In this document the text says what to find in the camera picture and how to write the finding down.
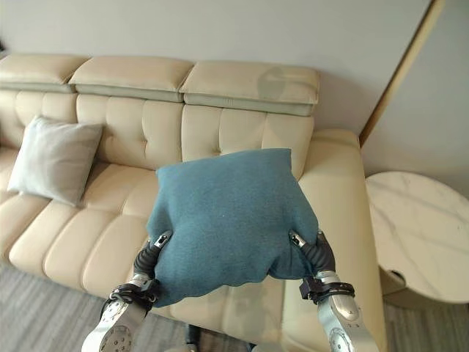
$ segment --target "marble tabletop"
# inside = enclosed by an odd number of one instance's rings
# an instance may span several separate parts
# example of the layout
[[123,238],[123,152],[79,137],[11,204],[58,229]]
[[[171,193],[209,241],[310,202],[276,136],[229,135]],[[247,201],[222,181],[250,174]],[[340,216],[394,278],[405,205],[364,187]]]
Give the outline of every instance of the marble tabletop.
[[380,266],[423,296],[469,302],[469,200],[409,172],[372,175],[366,187]]

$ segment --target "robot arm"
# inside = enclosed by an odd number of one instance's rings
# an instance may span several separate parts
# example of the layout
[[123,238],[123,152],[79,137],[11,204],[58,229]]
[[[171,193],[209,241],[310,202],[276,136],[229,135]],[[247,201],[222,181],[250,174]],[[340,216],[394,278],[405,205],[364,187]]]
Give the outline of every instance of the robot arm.
[[[81,352],[129,352],[133,335],[158,300],[158,281],[154,267],[161,249],[171,237],[165,232],[147,243],[134,262],[133,278],[109,295],[101,310],[100,322],[86,337]],[[314,277],[303,279],[303,299],[318,305],[318,318],[328,336],[333,352],[379,352],[363,324],[361,310],[353,299],[353,286],[337,276],[332,249],[323,232],[318,232],[314,245],[306,243],[291,231],[292,242],[300,247],[315,268]]]
[[336,274],[332,248],[319,231],[314,245],[306,243],[296,232],[290,232],[292,242],[313,264],[314,277],[303,279],[300,292],[318,308],[318,318],[329,339],[333,352],[379,352],[376,342],[366,329],[361,309],[353,297],[351,284],[341,282]]
[[86,337],[81,352],[131,351],[133,335],[158,300],[155,265],[170,237],[171,232],[167,231],[139,252],[133,264],[133,278],[111,292],[101,309],[100,322]]

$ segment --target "wooden trim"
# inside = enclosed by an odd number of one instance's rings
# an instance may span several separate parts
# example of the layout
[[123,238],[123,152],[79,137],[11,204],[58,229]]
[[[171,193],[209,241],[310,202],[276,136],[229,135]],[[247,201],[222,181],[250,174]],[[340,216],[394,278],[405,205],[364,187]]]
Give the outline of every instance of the wooden trim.
[[391,80],[388,82],[388,85],[384,89],[384,92],[378,100],[372,114],[370,115],[368,121],[366,121],[365,127],[360,133],[360,147],[365,144],[369,135],[373,131],[373,128],[380,120],[383,112],[404,80],[404,77],[409,72],[412,63],[422,49],[422,46],[426,42],[429,33],[432,31],[433,26],[440,16],[444,4],[445,0],[432,0],[432,2],[430,2],[430,5],[426,9],[423,18],[421,19],[420,24],[418,25],[416,32],[409,43],[409,46],[405,50],[401,61],[395,69]]

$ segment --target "teal cushion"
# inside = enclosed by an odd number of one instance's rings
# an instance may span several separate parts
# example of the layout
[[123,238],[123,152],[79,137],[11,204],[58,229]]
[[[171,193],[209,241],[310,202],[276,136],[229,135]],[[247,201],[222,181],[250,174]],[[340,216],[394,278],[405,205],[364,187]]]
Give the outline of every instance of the teal cushion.
[[291,172],[289,149],[252,150],[166,166],[147,224],[171,230],[155,268],[163,307],[221,285],[300,279],[312,272],[289,240],[316,241],[318,224]]

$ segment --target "sofa headrest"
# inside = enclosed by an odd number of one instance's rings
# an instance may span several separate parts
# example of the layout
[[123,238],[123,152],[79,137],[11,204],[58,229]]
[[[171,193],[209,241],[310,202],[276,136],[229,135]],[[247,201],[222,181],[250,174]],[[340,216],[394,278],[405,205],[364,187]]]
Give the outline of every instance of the sofa headrest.
[[183,84],[191,105],[309,116],[319,75],[308,67],[258,62],[197,62]]
[[85,62],[70,83],[85,94],[182,102],[179,88],[193,63],[145,56],[98,56]]
[[8,55],[0,60],[0,89],[74,92],[68,80],[87,59],[76,55]]

